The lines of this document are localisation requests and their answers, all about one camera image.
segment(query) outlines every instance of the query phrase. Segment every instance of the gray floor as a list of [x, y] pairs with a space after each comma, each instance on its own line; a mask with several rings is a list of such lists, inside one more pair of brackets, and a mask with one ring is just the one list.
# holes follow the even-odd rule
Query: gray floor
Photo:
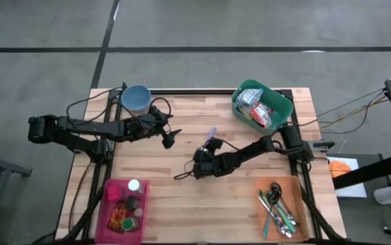
[[[98, 47], [112, 2], [0, 0], [0, 47]], [[126, 0], [110, 46], [391, 46], [391, 0]], [[0, 208], [0, 244], [31, 242], [55, 228], [73, 155], [56, 144], [28, 142], [27, 118], [63, 115], [67, 105], [87, 96], [97, 58], [0, 53], [0, 157], [34, 169], [29, 179], [10, 180]], [[316, 111], [324, 112], [381, 88], [391, 78], [391, 52], [108, 54], [99, 88], [122, 81], [156, 88], [236, 87], [248, 78], [270, 87], [309, 87]], [[84, 105], [73, 108], [74, 116], [83, 113]], [[353, 129], [362, 116], [334, 128]], [[344, 135], [332, 152], [340, 149], [389, 157], [390, 104], [371, 108], [364, 126]], [[354, 222], [345, 226], [360, 230]], [[371, 235], [380, 230], [361, 231], [354, 236], [381, 242]]]

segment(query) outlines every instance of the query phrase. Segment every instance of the green plastic bin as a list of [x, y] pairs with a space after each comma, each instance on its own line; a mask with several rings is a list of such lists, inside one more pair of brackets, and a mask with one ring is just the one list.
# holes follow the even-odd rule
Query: green plastic bin
[[[235, 103], [236, 97], [240, 92], [247, 88], [263, 88], [263, 94], [260, 98], [260, 102], [273, 109], [273, 113], [271, 114], [272, 125], [270, 127], [263, 129], [256, 122], [246, 118], [243, 114], [241, 114], [241, 112], [237, 110], [237, 104]], [[231, 101], [233, 114], [237, 118], [241, 119], [244, 123], [248, 124], [264, 135], [272, 134], [280, 125], [287, 121], [288, 117], [293, 111], [293, 104], [289, 99], [255, 80], [246, 80], [243, 82], [241, 86], [233, 93]]]

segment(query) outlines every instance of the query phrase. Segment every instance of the blue cup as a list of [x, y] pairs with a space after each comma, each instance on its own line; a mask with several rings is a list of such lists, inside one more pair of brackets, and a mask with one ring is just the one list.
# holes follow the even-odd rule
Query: blue cup
[[134, 113], [145, 112], [150, 107], [152, 94], [147, 87], [134, 85], [126, 88], [121, 96], [121, 104]]

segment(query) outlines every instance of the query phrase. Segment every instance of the orange tray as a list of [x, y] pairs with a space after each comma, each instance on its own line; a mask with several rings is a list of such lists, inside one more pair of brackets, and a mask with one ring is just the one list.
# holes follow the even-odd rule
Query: orange tray
[[309, 227], [307, 225], [307, 219], [305, 218], [304, 202], [301, 197], [301, 186], [296, 176], [257, 178], [255, 194], [257, 201], [258, 222], [260, 224], [260, 236], [263, 238], [263, 228], [265, 227], [266, 219], [268, 217], [268, 211], [258, 199], [258, 190], [262, 190], [263, 193], [271, 190], [271, 183], [274, 181], [282, 187], [283, 202], [291, 211], [293, 216], [298, 220], [300, 225], [296, 228], [296, 233], [294, 233], [291, 238], [286, 238], [279, 233], [273, 217], [271, 217], [267, 240], [270, 242], [307, 241], [310, 238]]

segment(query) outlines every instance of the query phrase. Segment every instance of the butcher block tabletop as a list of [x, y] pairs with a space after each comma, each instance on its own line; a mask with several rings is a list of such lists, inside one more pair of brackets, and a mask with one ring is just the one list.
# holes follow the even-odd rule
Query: butcher block tabletop
[[[299, 123], [315, 120], [316, 113], [310, 90], [308, 88], [287, 89], [292, 90]], [[92, 89], [90, 97], [106, 90]], [[254, 193], [255, 180], [264, 176], [289, 176], [287, 156], [270, 152], [242, 163], [239, 169], [227, 176], [219, 178], [211, 176], [200, 180], [190, 176], [183, 180], [174, 180], [174, 176], [184, 172], [184, 164], [192, 159], [195, 150], [205, 142], [212, 127], [217, 129], [215, 137], [224, 139], [238, 148], [257, 141], [262, 135], [233, 116], [231, 95], [153, 95], [153, 97], [164, 97], [169, 101], [172, 107], [171, 113], [174, 115], [169, 119], [169, 125], [172, 130], [182, 129], [182, 131], [175, 137], [174, 145], [168, 150], [163, 147], [160, 136], [133, 143], [117, 143], [111, 176], [113, 179], [133, 178], [150, 182], [143, 242], [266, 242], [263, 240], [257, 218], [258, 200]], [[85, 120], [102, 112], [106, 101], [107, 93], [91, 99], [86, 107]], [[154, 105], [162, 112], [168, 112], [165, 102], [157, 100]], [[129, 114], [123, 110], [122, 118], [128, 116]], [[300, 130], [303, 140], [321, 139], [316, 122], [300, 127]], [[84, 137], [94, 140], [90, 135]], [[273, 140], [282, 142], [279, 133], [273, 136]], [[226, 151], [234, 150], [224, 144], [216, 154]], [[325, 157], [325, 154], [315, 153], [315, 156]], [[62, 238], [68, 233], [70, 208], [80, 178], [89, 163], [90, 159], [85, 153], [74, 157], [56, 238]], [[311, 164], [310, 178], [316, 206], [334, 230], [345, 237], [345, 228], [327, 162], [324, 159], [316, 159]], [[80, 187], [71, 226], [77, 223], [86, 209], [93, 169], [94, 164], [89, 167]], [[186, 169], [189, 171], [192, 165], [188, 164]], [[99, 206], [92, 216], [90, 237], [95, 234], [98, 213]], [[314, 236], [307, 208], [306, 217], [310, 234]]]

